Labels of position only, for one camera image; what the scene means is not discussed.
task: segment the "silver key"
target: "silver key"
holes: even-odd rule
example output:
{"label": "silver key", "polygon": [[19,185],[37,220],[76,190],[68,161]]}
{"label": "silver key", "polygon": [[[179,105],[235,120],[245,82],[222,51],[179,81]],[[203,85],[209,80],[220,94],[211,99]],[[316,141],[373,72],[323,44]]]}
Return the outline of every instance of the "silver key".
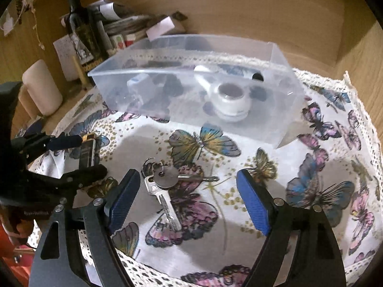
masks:
{"label": "silver key", "polygon": [[162,208],[173,230],[180,231],[182,229],[181,222],[178,219],[177,214],[170,201],[169,192],[167,190],[161,189],[157,185],[156,181],[154,181],[154,175],[145,178],[145,185],[149,194],[155,195],[160,204],[162,205]]}
{"label": "silver key", "polygon": [[198,175],[178,175],[178,180],[183,180],[183,181],[201,180],[206,182],[215,182],[215,181],[220,181],[220,178],[217,176],[201,177]]}
{"label": "silver key", "polygon": [[158,168],[154,172],[154,181],[162,189],[168,190],[174,187],[179,180],[183,180],[183,181],[200,180],[200,181],[214,182],[214,181],[219,181],[220,178],[217,176],[202,177],[199,175],[179,174],[178,169],[172,166],[164,166],[164,167]]}

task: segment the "plastic container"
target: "plastic container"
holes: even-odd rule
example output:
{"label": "plastic container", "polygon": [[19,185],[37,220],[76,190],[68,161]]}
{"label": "plastic container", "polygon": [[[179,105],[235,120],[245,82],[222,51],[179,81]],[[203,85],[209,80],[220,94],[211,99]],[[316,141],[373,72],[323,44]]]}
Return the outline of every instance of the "plastic container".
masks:
{"label": "plastic container", "polygon": [[216,35],[141,40],[91,72],[108,107],[276,147],[304,100],[302,84],[274,43]]}

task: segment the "wine bottle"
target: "wine bottle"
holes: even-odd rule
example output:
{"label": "wine bottle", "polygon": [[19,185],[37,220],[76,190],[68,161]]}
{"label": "wine bottle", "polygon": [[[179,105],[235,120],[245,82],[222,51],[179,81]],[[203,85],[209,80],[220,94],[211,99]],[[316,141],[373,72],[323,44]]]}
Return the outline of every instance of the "wine bottle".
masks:
{"label": "wine bottle", "polygon": [[97,44],[91,26],[89,11],[81,6],[80,0],[68,0],[70,12],[66,27],[77,56],[85,72],[91,71],[104,61],[102,49]]}

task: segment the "butterfly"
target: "butterfly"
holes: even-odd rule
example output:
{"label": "butterfly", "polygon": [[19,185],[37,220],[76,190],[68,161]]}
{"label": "butterfly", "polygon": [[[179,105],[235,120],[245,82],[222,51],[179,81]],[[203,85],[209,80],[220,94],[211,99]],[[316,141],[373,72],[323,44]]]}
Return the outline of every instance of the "butterfly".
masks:
{"label": "butterfly", "polygon": [[351,166],[353,170],[358,174],[360,179],[360,189],[364,190],[367,189],[367,179],[369,181],[372,181],[372,178],[370,174],[368,173],[366,167],[363,166],[363,164],[358,160],[357,157],[355,157],[355,160],[351,160]]}
{"label": "butterfly", "polygon": [[319,205],[325,212],[332,227],[337,226],[342,218],[342,210],[347,208],[354,193],[351,181],[333,184],[323,191],[319,182],[317,163],[310,153],[299,167],[298,177],[287,183],[286,202],[289,205],[305,208]]}
{"label": "butterfly", "polygon": [[363,189],[352,196],[351,218],[358,223],[351,238],[349,256],[356,252],[375,221],[374,214],[366,208],[368,195],[368,189]]}
{"label": "butterfly", "polygon": [[377,182],[377,186],[375,188],[375,196],[377,197],[377,200],[380,200],[380,186],[379,186],[379,180],[374,176],[374,179]]}
{"label": "butterfly", "polygon": [[316,102],[311,103],[307,108],[303,108],[302,113],[306,121],[313,123],[310,127],[314,127],[314,135],[320,140],[341,137],[341,134],[332,123],[323,122],[321,109]]}
{"label": "butterfly", "polygon": [[241,152],[237,144],[229,137],[223,136],[223,132],[218,126],[206,123],[200,131],[200,136],[193,133],[177,129],[169,137],[169,144],[172,147],[172,159],[175,167],[187,165],[194,160],[199,149],[201,149],[198,158],[201,155],[202,148],[213,153],[219,153],[225,156],[239,156]]}
{"label": "butterfly", "polygon": [[321,171],[324,168],[325,163],[329,160],[328,152],[325,149],[320,148],[318,140],[311,134],[300,134],[298,135],[298,139],[311,150],[314,150],[317,171]]}
{"label": "butterfly", "polygon": [[114,187],[118,186],[118,182],[113,177],[108,177],[101,182],[98,182],[96,185],[90,187],[87,190],[87,194],[92,199],[104,198],[107,193]]}
{"label": "butterfly", "polygon": [[255,167],[247,168],[247,170],[255,182],[260,182],[265,185],[265,182],[269,179],[276,179],[277,169],[274,161],[269,161],[267,153],[262,148],[258,148],[257,155],[253,158],[253,162],[255,163]]}
{"label": "butterfly", "polygon": [[[85,119],[85,121],[74,125],[74,127],[72,127],[72,129],[70,130],[69,135],[70,136],[80,135],[82,137],[88,133],[91,133],[93,125],[100,118],[101,118],[101,110],[98,110],[95,113],[92,113],[91,115],[89,115]],[[110,143],[110,140],[108,139],[108,137],[104,135],[97,136],[96,151],[95,151],[95,165],[100,163],[100,157],[99,157],[100,149],[104,146],[107,146],[109,143]],[[81,148],[77,147],[72,149],[69,156],[72,159],[78,160],[80,158],[80,154],[81,154]]]}
{"label": "butterfly", "polygon": [[91,104],[93,104],[93,102],[89,101],[92,98],[92,96],[93,96],[93,94],[90,94],[90,95],[86,96],[86,98],[78,106],[78,108],[77,108],[76,112],[74,113],[73,117],[78,116],[82,111],[85,110],[86,107],[88,107]]}
{"label": "butterfly", "polygon": [[[152,169],[157,167],[160,167],[159,163],[156,166],[143,167],[143,175],[145,177],[150,176]],[[194,163],[182,166],[179,173],[203,177],[201,166]],[[200,183],[200,180],[189,182],[179,180],[169,190],[171,202],[181,222],[182,229],[173,231],[166,214],[162,214],[145,236],[147,245],[161,248],[180,245],[189,239],[202,238],[206,232],[212,229],[218,219],[217,209],[210,203],[201,201],[200,194],[194,193]]]}
{"label": "butterfly", "polygon": [[336,106],[336,108],[342,111],[345,111],[344,104],[349,104],[351,102],[347,93],[331,91],[329,89],[325,89],[315,85],[311,85],[310,88],[326,97],[327,100],[329,100],[334,104],[334,106]]}
{"label": "butterfly", "polygon": [[212,272],[197,272],[181,276],[187,283],[211,287],[241,287],[250,273],[250,268],[243,265],[225,266],[218,274]]}
{"label": "butterfly", "polygon": [[102,105],[103,105],[104,107],[106,107],[106,109],[102,112],[100,119],[105,119],[106,117],[111,116],[111,115],[117,113],[117,111],[110,110],[110,109],[108,108],[106,102],[103,102]]}
{"label": "butterfly", "polygon": [[115,122],[116,123],[120,123],[120,122],[125,122],[125,121],[129,121],[129,120],[132,120],[132,119],[136,119],[140,117],[139,114],[134,114],[134,113],[129,113],[129,112],[125,112],[122,116],[120,116]]}
{"label": "butterfly", "polygon": [[343,139],[346,142],[348,148],[351,150],[353,147],[355,147],[358,151],[360,151],[361,141],[355,129],[353,129],[352,127],[350,127],[350,129],[347,129],[338,121],[335,121],[335,124],[338,126],[340,134],[343,136]]}
{"label": "butterfly", "polygon": [[130,258],[133,258],[135,254],[138,239],[139,230],[135,222],[130,222],[125,228],[117,231],[116,234],[112,236],[114,247]]}
{"label": "butterfly", "polygon": [[375,254],[375,250],[370,250],[366,255],[364,253],[360,253],[356,258],[354,263],[360,262],[364,259],[367,259]]}

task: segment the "white paper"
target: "white paper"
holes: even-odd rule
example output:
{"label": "white paper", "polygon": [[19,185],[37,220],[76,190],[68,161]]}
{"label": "white paper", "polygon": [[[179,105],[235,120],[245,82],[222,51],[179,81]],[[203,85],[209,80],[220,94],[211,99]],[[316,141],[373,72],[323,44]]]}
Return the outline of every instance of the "white paper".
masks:
{"label": "white paper", "polygon": [[53,46],[56,49],[57,55],[59,56],[60,64],[64,76],[67,81],[73,81],[79,78],[76,67],[73,62],[72,56],[76,55],[76,51],[73,47],[72,41],[69,35],[58,39],[53,42]]}

